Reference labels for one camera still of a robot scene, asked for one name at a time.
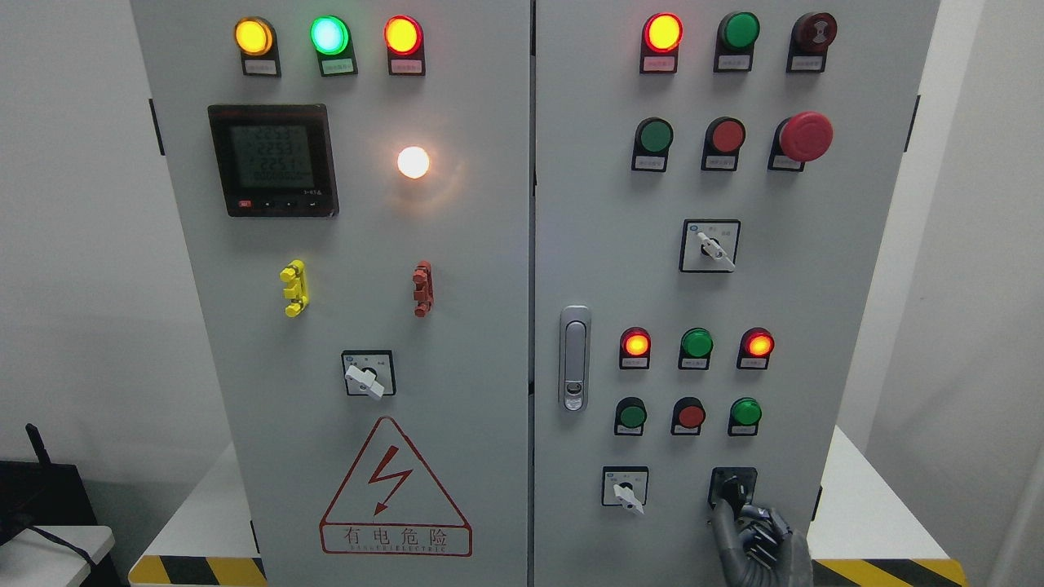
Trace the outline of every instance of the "electrical control cabinet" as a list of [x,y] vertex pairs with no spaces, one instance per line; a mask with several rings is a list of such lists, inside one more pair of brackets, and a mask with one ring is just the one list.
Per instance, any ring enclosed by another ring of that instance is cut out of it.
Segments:
[[[533,585],[723,585],[715,467],[807,530],[936,8],[537,2]],[[658,49],[669,71],[635,67]],[[636,137],[649,119],[672,140]],[[613,469],[647,470],[643,515]]]
[[524,586],[528,0],[132,4],[268,584]]
[[269,585],[807,530],[938,0],[132,6]]

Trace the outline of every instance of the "green push button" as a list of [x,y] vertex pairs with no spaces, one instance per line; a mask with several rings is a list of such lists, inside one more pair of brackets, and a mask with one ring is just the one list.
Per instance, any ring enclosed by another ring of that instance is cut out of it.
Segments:
[[745,51],[761,33],[758,17],[751,13],[736,13],[726,17],[721,27],[721,41],[733,51]]
[[755,399],[743,398],[732,404],[732,419],[743,426],[753,426],[761,420],[761,406]]
[[711,354],[713,348],[714,341],[711,339],[711,333],[704,328],[693,328],[682,336],[682,350],[690,357],[705,357]]
[[645,423],[645,410],[637,405],[628,405],[620,412],[620,424],[627,428],[638,428]]
[[666,121],[655,118],[642,126],[639,140],[645,150],[660,152],[670,146],[671,141],[674,140],[674,131]]

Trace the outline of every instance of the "red terminal connector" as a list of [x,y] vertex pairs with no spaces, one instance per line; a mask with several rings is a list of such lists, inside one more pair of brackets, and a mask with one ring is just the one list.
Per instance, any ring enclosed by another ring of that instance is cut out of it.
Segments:
[[435,304],[435,291],[431,284],[431,263],[421,261],[413,268],[413,300],[417,307],[413,308],[413,315],[424,318],[431,311]]

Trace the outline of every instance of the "green indicator light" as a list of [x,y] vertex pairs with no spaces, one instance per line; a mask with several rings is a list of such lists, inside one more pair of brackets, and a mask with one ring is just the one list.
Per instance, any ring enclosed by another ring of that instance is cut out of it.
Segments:
[[620,424],[627,428],[637,428],[645,423],[645,410],[637,405],[628,405],[620,412]]
[[645,150],[660,152],[670,146],[670,142],[674,140],[674,132],[670,130],[670,124],[656,119],[642,126],[640,140]]
[[758,34],[761,33],[758,17],[751,13],[738,13],[726,19],[721,41],[733,51],[749,49],[758,40]]
[[319,17],[312,22],[312,45],[324,55],[336,55],[348,47],[348,27],[337,17]]
[[761,420],[761,406],[757,400],[741,399],[732,404],[732,419],[743,426],[753,426]]
[[703,328],[693,328],[682,336],[682,350],[685,354],[693,358],[705,357],[711,354],[711,349],[714,348],[714,342],[711,339],[711,333]]

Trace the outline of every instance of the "gray metal panel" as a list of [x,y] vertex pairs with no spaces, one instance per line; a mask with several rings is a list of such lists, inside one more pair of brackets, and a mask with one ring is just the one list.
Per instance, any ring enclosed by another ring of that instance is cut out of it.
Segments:
[[[535,581],[560,585],[720,585],[705,525],[711,470],[758,468],[756,500],[807,529],[906,138],[935,1],[541,2],[537,25]],[[754,70],[713,74],[714,34],[734,9],[761,21]],[[639,75],[642,25],[685,25],[677,75]],[[807,11],[838,19],[827,71],[786,74],[788,36]],[[766,170],[784,118],[817,110],[830,151],[803,173]],[[674,127],[665,173],[630,169],[635,127]],[[708,124],[743,121],[734,173],[701,171]],[[681,274],[685,218],[742,221],[734,274]],[[557,399],[559,315],[592,312],[588,406]],[[617,368],[619,336],[646,328],[651,369]],[[735,368],[740,337],[776,337],[767,371]],[[682,334],[710,330],[709,371],[679,371]],[[617,401],[644,400],[641,438],[614,437]],[[669,435],[671,407],[703,400],[699,437]],[[729,438],[733,401],[757,398],[760,435]],[[648,466],[644,517],[604,508],[602,466]]]
[[[133,6],[269,584],[523,585],[529,2]],[[400,13],[424,27],[426,77],[387,74],[382,29]],[[325,14],[351,28],[359,75],[321,78],[308,27]],[[276,28],[280,79],[240,72],[232,30],[251,15]],[[226,214],[207,105],[243,102],[327,104],[339,216]],[[395,168],[409,144],[433,162],[414,183]],[[308,265],[311,305],[288,320],[278,275],[293,258]],[[435,305],[419,320],[422,259]],[[348,398],[345,349],[393,350],[397,395]],[[385,415],[473,526],[471,558],[321,550],[319,520]]]

